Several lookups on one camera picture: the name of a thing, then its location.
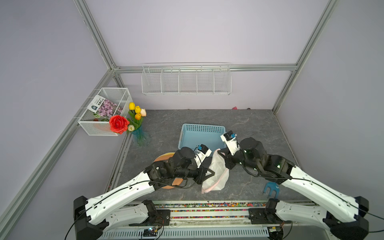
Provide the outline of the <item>purple flower packet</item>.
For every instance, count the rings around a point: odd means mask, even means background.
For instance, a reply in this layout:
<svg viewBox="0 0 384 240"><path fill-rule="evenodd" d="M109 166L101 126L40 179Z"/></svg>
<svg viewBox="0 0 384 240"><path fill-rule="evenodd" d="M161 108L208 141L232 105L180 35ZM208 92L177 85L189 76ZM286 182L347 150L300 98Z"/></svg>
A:
<svg viewBox="0 0 384 240"><path fill-rule="evenodd" d="M109 120L115 115L121 115L123 108L100 95L96 95L88 104L87 110L98 119L105 118Z"/></svg>

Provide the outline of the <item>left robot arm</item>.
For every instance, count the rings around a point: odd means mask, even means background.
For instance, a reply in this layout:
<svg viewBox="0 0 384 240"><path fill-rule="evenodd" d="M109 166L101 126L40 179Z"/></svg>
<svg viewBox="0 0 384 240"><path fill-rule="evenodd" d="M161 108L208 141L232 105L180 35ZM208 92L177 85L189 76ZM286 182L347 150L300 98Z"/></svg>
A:
<svg viewBox="0 0 384 240"><path fill-rule="evenodd" d="M123 207L130 202L164 187L188 189L202 184L214 176L204 165L211 159L212 151L205 145L194 150L183 147L166 160L153 162L136 177L117 188L93 198L80 196L74 200L74 222L71 229L77 240L97 240L108 230L124 225L148 226L165 224L165 219L156 210L152 201L145 200L132 208Z"/></svg>

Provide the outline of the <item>light blue plastic basket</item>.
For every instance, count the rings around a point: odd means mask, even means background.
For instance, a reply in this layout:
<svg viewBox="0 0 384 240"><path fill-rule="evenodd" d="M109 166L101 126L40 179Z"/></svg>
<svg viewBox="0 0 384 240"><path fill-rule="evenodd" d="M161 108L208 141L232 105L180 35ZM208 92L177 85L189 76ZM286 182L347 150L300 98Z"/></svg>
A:
<svg viewBox="0 0 384 240"><path fill-rule="evenodd" d="M224 126L183 124L178 148L194 149L197 145L203 144L211 151L223 149L226 147L226 144L221 140L221 135L224 133L226 133Z"/></svg>

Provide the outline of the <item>orange mesh laundry bag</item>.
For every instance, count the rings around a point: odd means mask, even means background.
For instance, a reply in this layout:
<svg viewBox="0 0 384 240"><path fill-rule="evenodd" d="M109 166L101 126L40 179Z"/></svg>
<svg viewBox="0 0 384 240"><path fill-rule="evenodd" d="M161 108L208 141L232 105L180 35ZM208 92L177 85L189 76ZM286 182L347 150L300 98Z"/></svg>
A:
<svg viewBox="0 0 384 240"><path fill-rule="evenodd" d="M168 164L168 160L171 157L173 157L174 154L175 154L175 152L165 153L165 154L162 154L161 156L157 157L154 160L154 163L156 163L156 162L164 163L164 169L166 171L165 174L167 175L166 181L169 182L167 185L164 185L162 187L162 189L165 189L165 190L170 190L170 189L174 189L176 187L180 187L182 182L184 181L182 178L176 178L173 176L173 170L170 167L170 165Z"/></svg>

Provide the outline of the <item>red artificial rose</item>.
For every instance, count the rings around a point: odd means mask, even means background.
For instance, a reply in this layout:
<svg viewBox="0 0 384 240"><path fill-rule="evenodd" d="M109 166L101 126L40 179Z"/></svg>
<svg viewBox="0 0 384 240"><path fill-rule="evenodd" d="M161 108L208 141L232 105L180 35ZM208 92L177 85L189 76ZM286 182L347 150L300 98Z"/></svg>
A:
<svg viewBox="0 0 384 240"><path fill-rule="evenodd" d="M123 134L128 130L130 122L123 116L115 115L109 120L110 130L116 134Z"/></svg>

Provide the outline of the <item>white mesh laundry bag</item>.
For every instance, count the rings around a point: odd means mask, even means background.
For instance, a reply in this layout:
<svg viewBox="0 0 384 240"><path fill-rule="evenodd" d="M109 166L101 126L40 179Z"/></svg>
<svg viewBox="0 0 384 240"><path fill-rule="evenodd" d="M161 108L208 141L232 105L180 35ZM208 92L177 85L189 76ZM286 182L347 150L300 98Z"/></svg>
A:
<svg viewBox="0 0 384 240"><path fill-rule="evenodd" d="M214 175L203 181L202 194L223 190L229 179L230 170L226 167L223 155L218 153L218 151L214 151L211 164L208 167L208 174L213 171Z"/></svg>

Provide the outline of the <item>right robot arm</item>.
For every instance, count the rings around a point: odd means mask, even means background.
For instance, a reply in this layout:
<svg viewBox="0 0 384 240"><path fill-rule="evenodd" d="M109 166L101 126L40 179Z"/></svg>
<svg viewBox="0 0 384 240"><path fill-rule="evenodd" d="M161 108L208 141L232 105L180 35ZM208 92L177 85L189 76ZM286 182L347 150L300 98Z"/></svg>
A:
<svg viewBox="0 0 384 240"><path fill-rule="evenodd" d="M269 199L263 210L251 211L257 224L299 222L329 231L340 240L363 240L371 233L369 201L361 196L344 195L320 183L293 162L279 155L270 155L263 144L252 137L237 141L233 132L221 135L226 148L218 150L226 167L236 165L253 176L294 190L315 203L314 206L290 204Z"/></svg>

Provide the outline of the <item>tulip bouquet in vase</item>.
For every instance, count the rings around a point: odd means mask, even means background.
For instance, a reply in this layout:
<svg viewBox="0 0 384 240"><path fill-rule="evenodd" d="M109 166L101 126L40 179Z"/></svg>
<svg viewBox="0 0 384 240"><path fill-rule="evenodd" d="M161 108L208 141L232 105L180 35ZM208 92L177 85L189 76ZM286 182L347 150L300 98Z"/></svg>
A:
<svg viewBox="0 0 384 240"><path fill-rule="evenodd" d="M136 105L134 102L129 103L129 122L128 131L133 134L134 140L140 147L147 146L150 142L149 135L144 131L142 124L147 116L147 111Z"/></svg>

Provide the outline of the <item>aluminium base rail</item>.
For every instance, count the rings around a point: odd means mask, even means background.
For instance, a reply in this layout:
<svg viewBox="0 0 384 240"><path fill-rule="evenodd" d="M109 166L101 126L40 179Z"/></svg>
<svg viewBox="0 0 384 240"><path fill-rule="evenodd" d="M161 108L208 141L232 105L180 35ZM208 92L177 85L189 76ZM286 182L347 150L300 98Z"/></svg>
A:
<svg viewBox="0 0 384 240"><path fill-rule="evenodd" d="M144 201L129 204L94 223L90 211L75 215L78 240L165 240L267 237L288 239L293 226L318 227L327 239L333 234L322 222L321 207L310 202L281 202L267 218L265 201Z"/></svg>

